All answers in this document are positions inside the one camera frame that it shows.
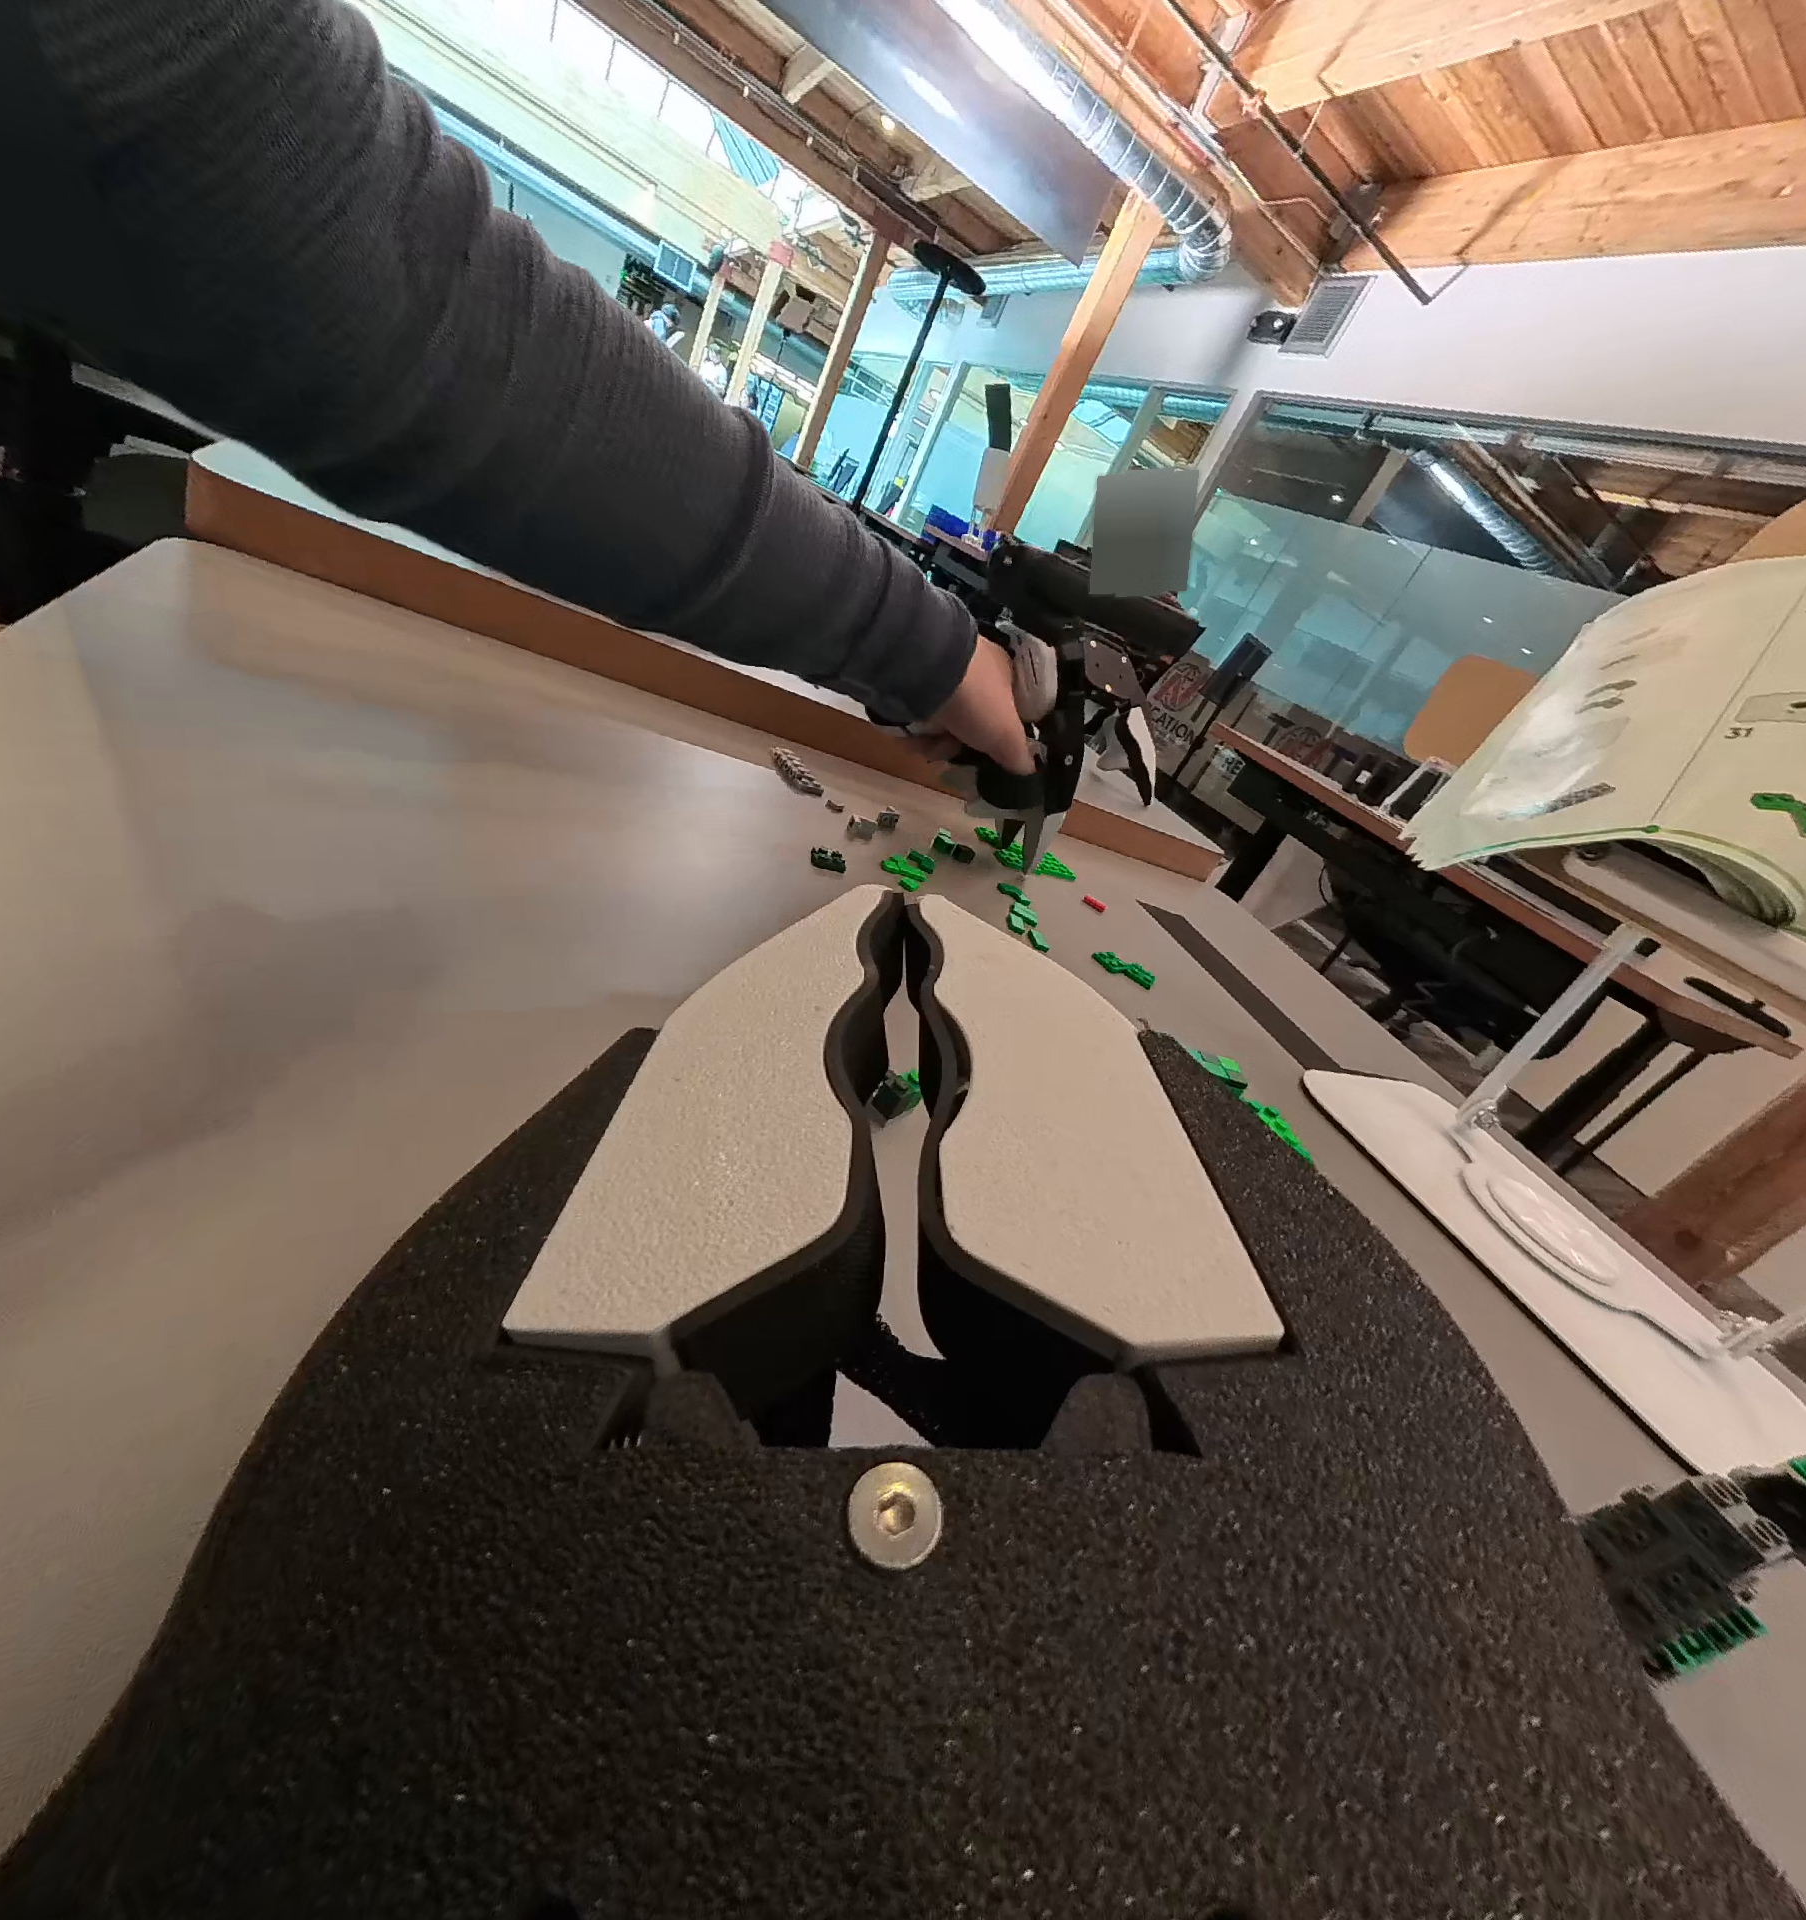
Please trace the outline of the thin wooden post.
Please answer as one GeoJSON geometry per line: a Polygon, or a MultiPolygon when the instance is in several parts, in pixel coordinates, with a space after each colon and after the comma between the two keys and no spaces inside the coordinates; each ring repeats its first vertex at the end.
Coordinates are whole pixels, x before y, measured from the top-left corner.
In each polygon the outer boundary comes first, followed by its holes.
{"type": "Polygon", "coordinates": [[[809,404],[801,435],[790,450],[790,465],[805,474],[815,472],[820,452],[820,439],[839,398],[844,377],[850,369],[852,352],[861,343],[872,303],[888,273],[893,237],[882,229],[872,233],[868,246],[849,284],[849,298],[836,333],[826,349],[826,356],[817,381],[815,397],[809,404]]]}

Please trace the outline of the black and green brick assembly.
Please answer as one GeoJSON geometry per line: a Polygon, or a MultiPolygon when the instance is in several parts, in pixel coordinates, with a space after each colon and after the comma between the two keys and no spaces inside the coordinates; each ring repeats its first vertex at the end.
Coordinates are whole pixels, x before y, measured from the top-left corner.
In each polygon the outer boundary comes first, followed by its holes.
{"type": "Polygon", "coordinates": [[[1632,1488],[1577,1530],[1641,1667],[1666,1686],[1769,1636],[1762,1580],[1806,1565],[1806,1455],[1632,1488]]]}

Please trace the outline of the black floor lamp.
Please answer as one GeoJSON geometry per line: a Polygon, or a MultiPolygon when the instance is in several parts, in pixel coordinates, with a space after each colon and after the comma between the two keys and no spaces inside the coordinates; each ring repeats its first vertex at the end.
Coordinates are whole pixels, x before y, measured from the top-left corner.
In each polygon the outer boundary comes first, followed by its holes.
{"type": "Polygon", "coordinates": [[[898,384],[891,397],[891,404],[886,409],[882,424],[876,431],[868,459],[857,481],[857,489],[849,499],[850,509],[855,512],[861,512],[866,506],[868,493],[876,481],[879,471],[882,468],[882,460],[886,457],[886,450],[898,427],[901,414],[906,407],[906,401],[912,397],[912,390],[916,384],[916,373],[920,369],[924,349],[930,341],[930,334],[938,322],[940,310],[948,301],[951,293],[957,291],[962,298],[978,301],[978,303],[986,298],[986,283],[981,270],[976,270],[973,260],[960,258],[951,249],[932,240],[914,242],[912,257],[916,260],[916,267],[924,274],[932,276],[934,284],[932,284],[930,298],[926,301],[924,310],[920,315],[920,325],[916,329],[914,341],[911,344],[911,352],[901,370],[898,384]]]}

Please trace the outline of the thick wooden post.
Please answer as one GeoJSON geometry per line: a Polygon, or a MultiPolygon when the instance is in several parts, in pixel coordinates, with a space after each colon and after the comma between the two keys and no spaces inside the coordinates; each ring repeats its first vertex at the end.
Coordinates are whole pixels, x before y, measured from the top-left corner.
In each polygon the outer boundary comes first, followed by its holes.
{"type": "Polygon", "coordinates": [[[1013,447],[1001,497],[986,516],[989,530],[1016,535],[1162,229],[1157,205],[1136,188],[1127,190],[1013,447]]]}

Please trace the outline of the grey wall vent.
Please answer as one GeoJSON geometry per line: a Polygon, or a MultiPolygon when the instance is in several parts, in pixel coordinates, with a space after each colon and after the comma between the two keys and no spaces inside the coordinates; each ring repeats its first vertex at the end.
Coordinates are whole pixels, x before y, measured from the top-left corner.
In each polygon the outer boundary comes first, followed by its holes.
{"type": "Polygon", "coordinates": [[[1311,360],[1331,356],[1375,284],[1377,276],[1371,274],[1322,276],[1290,318],[1278,355],[1311,360]]]}

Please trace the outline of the wooden bench table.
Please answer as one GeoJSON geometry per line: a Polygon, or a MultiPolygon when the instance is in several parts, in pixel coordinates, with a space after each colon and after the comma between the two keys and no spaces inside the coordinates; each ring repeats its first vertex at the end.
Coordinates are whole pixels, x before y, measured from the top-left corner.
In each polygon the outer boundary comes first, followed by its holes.
{"type": "MultiPolygon", "coordinates": [[[[1425,870],[1410,859],[1406,823],[1372,806],[1365,791],[1228,724],[1215,724],[1211,740],[1232,756],[1228,795],[1259,820],[1226,867],[1222,895],[1245,904],[1278,853],[1312,853],[1322,862],[1322,899],[1340,927],[1326,960],[1349,962],[1381,982],[1381,996],[1369,1006],[1372,1020],[1430,1026],[1457,1046],[1510,1048],[1616,927],[1517,859],[1425,870]]],[[[1557,1172],[1584,1162],[1620,1130],[1599,1120],[1672,1048],[1681,1054],[1674,1069],[1622,1110],[1624,1120],[1711,1058],[1749,1050],[1798,1054],[1794,1038],[1736,1019],[1694,994],[1685,978],[1660,976],[1659,951],[1651,938],[1597,998],[1632,1014],[1637,1028],[1517,1130],[1517,1141],[1557,1172]]]]}

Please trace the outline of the green instruction booklet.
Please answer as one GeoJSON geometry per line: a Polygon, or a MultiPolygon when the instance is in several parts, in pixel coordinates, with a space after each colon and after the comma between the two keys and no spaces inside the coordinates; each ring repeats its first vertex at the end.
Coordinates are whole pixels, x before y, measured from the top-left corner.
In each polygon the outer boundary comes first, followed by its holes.
{"type": "Polygon", "coordinates": [[[1806,941],[1806,556],[1626,598],[1412,818],[1442,870],[1634,845],[1806,941]]]}

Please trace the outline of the glass partition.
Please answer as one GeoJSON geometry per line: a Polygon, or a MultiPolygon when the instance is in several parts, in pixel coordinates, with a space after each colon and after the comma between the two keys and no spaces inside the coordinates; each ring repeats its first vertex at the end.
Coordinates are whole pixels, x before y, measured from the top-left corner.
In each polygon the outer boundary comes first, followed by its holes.
{"type": "Polygon", "coordinates": [[[1806,445],[1259,398],[1195,537],[1202,658],[1263,652],[1215,724],[1398,750],[1450,667],[1538,679],[1805,503],[1806,445]]]}

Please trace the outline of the person's left forearm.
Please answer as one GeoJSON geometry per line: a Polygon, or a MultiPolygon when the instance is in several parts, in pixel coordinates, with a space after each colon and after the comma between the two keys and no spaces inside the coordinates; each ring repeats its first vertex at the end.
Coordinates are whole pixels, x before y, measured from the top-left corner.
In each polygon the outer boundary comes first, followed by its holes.
{"type": "Polygon", "coordinates": [[[0,310],[353,516],[893,723],[981,638],[496,205],[346,5],[0,2],[0,310]]]}

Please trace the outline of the person's left hand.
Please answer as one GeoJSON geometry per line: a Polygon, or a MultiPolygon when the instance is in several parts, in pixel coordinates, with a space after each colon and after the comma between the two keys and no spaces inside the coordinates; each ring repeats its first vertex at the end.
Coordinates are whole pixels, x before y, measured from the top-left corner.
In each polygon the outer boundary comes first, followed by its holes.
{"type": "Polygon", "coordinates": [[[904,744],[936,764],[970,753],[1011,776],[1033,774],[1036,758],[1016,704],[1013,657],[992,638],[978,636],[957,692],[926,724],[906,732],[904,744]]]}

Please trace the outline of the scatter of green bricks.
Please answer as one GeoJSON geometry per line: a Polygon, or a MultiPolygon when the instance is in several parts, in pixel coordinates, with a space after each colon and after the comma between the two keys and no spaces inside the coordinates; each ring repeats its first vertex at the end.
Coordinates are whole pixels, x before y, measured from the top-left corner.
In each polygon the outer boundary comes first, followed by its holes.
{"type": "MultiPolygon", "coordinates": [[[[929,850],[903,849],[901,853],[891,853],[879,862],[879,870],[886,875],[903,895],[914,897],[940,872],[942,865],[967,868],[975,865],[978,853],[978,847],[960,843],[946,829],[940,829],[932,836],[932,847],[929,850]]],[[[809,853],[809,859],[811,867],[819,872],[850,872],[846,853],[839,849],[815,847],[809,853]]],[[[1053,944],[1043,934],[1041,915],[1036,911],[1039,904],[1031,899],[1029,890],[1014,881],[1001,881],[995,890],[1006,901],[1004,927],[1013,938],[1027,944],[1034,952],[1053,952],[1053,944]]],[[[1142,992],[1157,988],[1154,970],[1142,962],[1129,960],[1115,951],[1094,951],[1090,954],[1090,962],[1101,973],[1107,973],[1109,978],[1131,981],[1142,992]]],[[[1255,1097],[1251,1079],[1235,1057],[1207,1053],[1205,1048],[1191,1045],[1185,1045],[1182,1050],[1198,1069],[1202,1069],[1217,1084],[1221,1084],[1222,1091],[1245,1109],[1245,1113],[1253,1114],[1289,1150],[1308,1165],[1315,1162],[1311,1148],[1302,1142],[1283,1110],[1255,1097]]]]}

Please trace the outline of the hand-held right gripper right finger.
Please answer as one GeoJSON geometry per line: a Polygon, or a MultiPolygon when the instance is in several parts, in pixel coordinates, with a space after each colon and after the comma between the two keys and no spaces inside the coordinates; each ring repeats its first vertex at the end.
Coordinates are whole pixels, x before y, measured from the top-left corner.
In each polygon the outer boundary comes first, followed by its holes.
{"type": "Polygon", "coordinates": [[[908,904],[938,1058],[930,1194],[959,1278],[1134,1370],[1280,1349],[1286,1328],[1148,1058],[1107,996],[962,904],[908,904]]]}

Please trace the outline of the black phone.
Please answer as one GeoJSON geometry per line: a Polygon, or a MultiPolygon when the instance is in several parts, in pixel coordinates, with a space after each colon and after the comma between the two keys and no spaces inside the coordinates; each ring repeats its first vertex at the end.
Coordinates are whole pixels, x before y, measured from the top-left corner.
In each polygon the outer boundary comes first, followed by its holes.
{"type": "Polygon", "coordinates": [[[1709,1000],[1729,1008],[1736,1019],[1740,1019],[1742,1022],[1754,1028],[1762,1028],[1765,1032],[1781,1040],[1792,1038],[1790,1025],[1787,1020],[1781,1020],[1776,1014],[1769,1012],[1767,1004],[1761,998],[1738,996],[1731,992],[1726,987],[1723,987],[1720,982],[1701,974],[1687,974],[1685,987],[1694,996],[1707,996],[1709,1000]]]}

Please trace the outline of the white book stand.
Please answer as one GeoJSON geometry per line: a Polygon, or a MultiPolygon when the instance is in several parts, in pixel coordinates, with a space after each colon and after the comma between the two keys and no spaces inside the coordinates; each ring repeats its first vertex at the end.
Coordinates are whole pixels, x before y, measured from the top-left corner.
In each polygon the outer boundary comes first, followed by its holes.
{"type": "Polygon", "coordinates": [[[1498,1109],[1651,934],[1620,923],[1464,1102],[1404,1079],[1308,1069],[1311,1102],[1404,1190],[1659,1447],[1698,1476],[1806,1460],[1806,1403],[1761,1360],[1798,1323],[1718,1323],[1532,1165],[1498,1109]]]}

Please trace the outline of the wooden beam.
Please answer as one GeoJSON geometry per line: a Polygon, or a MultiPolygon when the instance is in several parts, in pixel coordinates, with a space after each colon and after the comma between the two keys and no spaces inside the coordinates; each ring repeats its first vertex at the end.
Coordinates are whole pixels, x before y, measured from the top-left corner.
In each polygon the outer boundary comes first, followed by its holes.
{"type": "Polygon", "coordinates": [[[1619,1231],[1714,1303],[1806,1228],[1806,1079],[1771,1100],[1619,1231]]]}

